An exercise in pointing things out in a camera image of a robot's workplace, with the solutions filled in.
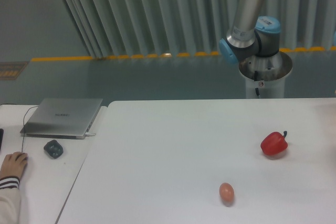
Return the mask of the person's hand on mouse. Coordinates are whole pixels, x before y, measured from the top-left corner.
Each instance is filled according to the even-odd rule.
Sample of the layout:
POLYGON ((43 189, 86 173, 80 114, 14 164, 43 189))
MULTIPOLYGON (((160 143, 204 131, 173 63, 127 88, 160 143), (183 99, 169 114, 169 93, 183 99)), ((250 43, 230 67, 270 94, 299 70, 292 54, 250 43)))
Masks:
POLYGON ((1 179, 15 177, 21 180, 27 163, 27 153, 14 152, 7 154, 1 165, 1 179))

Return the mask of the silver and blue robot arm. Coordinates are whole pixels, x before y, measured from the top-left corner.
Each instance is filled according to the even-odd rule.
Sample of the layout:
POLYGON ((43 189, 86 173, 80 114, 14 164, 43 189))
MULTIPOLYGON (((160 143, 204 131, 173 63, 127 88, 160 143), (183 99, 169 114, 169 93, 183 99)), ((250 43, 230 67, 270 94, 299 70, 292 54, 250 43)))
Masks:
POLYGON ((275 17, 262 16, 265 0, 238 0, 233 23, 219 41, 227 62, 280 59, 280 47, 335 46, 335 0, 270 0, 275 17))

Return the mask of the cream sleeve forearm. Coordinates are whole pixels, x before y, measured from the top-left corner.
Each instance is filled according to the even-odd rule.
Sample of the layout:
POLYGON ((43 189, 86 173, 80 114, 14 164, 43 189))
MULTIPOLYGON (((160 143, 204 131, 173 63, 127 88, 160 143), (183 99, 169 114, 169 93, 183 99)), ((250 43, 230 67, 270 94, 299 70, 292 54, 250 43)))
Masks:
POLYGON ((21 196, 20 179, 7 176, 1 179, 1 223, 18 223, 21 196))

